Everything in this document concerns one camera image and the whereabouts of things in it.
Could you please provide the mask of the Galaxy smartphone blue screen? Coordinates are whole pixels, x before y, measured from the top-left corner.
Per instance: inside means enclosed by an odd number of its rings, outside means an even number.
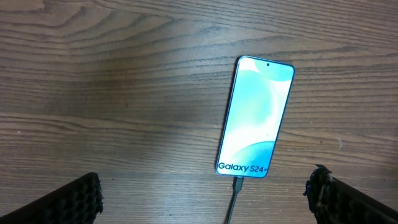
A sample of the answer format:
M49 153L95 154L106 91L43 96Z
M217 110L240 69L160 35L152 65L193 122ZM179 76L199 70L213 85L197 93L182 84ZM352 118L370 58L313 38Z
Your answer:
M292 65L238 58L215 171L264 178L269 170L295 75Z

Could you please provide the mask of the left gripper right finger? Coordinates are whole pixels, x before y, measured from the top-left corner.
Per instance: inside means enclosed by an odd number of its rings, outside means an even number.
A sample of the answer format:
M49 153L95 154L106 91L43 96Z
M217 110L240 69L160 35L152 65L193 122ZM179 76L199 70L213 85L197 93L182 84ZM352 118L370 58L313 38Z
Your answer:
M332 176L318 164L304 196L318 224L397 224L397 211Z

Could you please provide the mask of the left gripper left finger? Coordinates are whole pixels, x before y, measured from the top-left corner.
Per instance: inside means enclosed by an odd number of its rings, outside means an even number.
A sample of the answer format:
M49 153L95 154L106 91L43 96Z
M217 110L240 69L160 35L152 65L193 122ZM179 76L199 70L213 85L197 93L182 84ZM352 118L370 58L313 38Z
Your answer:
M1 224L93 224L103 212L100 179L95 172L1 217Z

